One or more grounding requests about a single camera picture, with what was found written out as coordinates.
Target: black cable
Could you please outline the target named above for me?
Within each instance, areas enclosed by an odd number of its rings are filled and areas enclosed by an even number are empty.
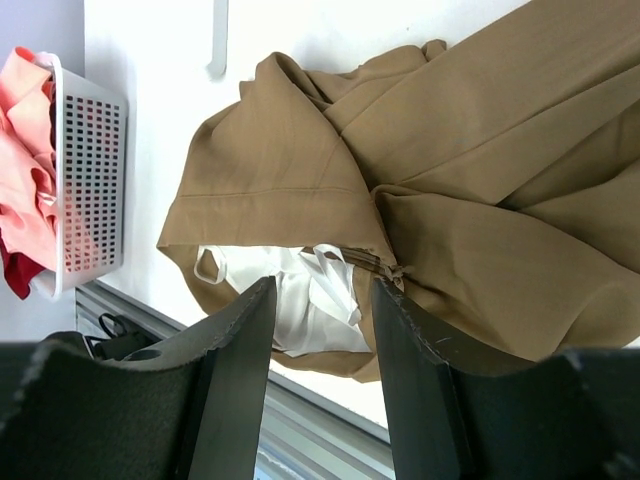
[[[109,327],[107,327],[107,324],[104,321],[105,318],[111,320],[111,322],[113,322],[114,326],[116,326],[116,325],[119,326],[120,330],[122,330],[123,333],[117,334],[114,331],[112,331],[111,329],[109,329]],[[102,328],[102,330],[104,330],[104,333],[106,333],[109,336],[109,338],[116,338],[116,337],[119,337],[121,335],[125,335],[127,333],[127,327],[122,322],[122,320],[120,320],[118,317],[114,317],[110,313],[103,313],[102,315],[100,315],[98,317],[98,323],[100,324],[100,327]]]

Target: basket grid holes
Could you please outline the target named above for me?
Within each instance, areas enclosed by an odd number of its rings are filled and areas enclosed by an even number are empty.
[[[67,95],[64,119],[64,250],[67,271],[79,272],[116,261],[120,107]]]

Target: pink clothing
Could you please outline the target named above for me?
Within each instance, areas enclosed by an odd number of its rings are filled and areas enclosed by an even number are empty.
[[[16,48],[0,73],[0,230],[9,253],[56,270],[51,73]]]

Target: red clothing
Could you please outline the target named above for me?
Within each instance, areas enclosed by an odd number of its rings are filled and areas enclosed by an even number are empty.
[[[8,253],[2,241],[2,231],[0,231],[0,255],[4,265],[4,278],[9,288],[24,300],[31,293],[29,282],[43,271],[44,267],[22,253]]]

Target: tan fabric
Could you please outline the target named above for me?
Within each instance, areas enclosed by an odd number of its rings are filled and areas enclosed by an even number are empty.
[[[524,358],[624,345],[640,335],[638,25],[633,1],[534,0],[448,51],[344,75],[273,54],[195,134],[158,246],[208,312],[235,295],[193,277],[196,245],[330,243],[406,267],[409,297]],[[356,272],[375,351],[374,275]],[[378,375],[375,355],[276,358]]]

